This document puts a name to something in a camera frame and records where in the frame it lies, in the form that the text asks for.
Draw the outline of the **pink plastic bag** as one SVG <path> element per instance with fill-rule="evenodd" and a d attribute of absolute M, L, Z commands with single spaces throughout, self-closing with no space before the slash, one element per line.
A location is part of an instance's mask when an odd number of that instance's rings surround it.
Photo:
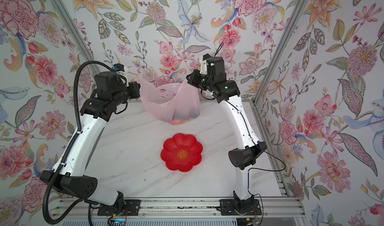
<path fill-rule="evenodd" d="M 181 125 L 199 117 L 201 112 L 198 89 L 182 83 L 169 83 L 155 87 L 137 78 L 140 100 L 145 110 L 157 120 L 170 125 Z"/>

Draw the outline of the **red flower-shaped plate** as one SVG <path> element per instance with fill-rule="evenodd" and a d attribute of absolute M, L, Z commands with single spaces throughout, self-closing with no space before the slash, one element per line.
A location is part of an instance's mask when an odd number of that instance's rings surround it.
<path fill-rule="evenodd" d="M 187 173 L 202 161 L 203 145 L 195 136 L 175 134 L 165 140 L 161 151 L 161 159 L 170 171 Z"/>

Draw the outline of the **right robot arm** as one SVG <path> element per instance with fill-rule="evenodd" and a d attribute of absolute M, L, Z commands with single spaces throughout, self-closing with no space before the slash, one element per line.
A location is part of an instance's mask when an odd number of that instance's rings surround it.
<path fill-rule="evenodd" d="M 250 193 L 251 167 L 266 151 L 266 143 L 260 142 L 245 113 L 237 83 L 227 79 L 225 62 L 222 57 L 205 54 L 201 69 L 195 69 L 187 76 L 188 84 L 201 92 L 208 91 L 225 111 L 236 139 L 237 148 L 229 151 L 229 159 L 236 168 L 234 190 L 235 208 L 239 213 L 253 206 L 255 196 Z"/>

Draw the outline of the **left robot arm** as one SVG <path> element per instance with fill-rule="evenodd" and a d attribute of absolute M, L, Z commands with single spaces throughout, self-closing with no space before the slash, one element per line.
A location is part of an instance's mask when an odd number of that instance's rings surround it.
<path fill-rule="evenodd" d="M 52 184 L 56 191 L 90 203 L 105 205 L 120 212 L 125 207 L 124 195 L 101 184 L 85 171 L 99 139 L 117 108 L 128 100 L 140 97 L 140 84 L 127 82 L 115 72 L 101 72 L 95 77 L 96 89 L 80 110 L 80 127 L 76 128 L 65 152 L 50 171 L 43 171 L 40 180 Z"/>

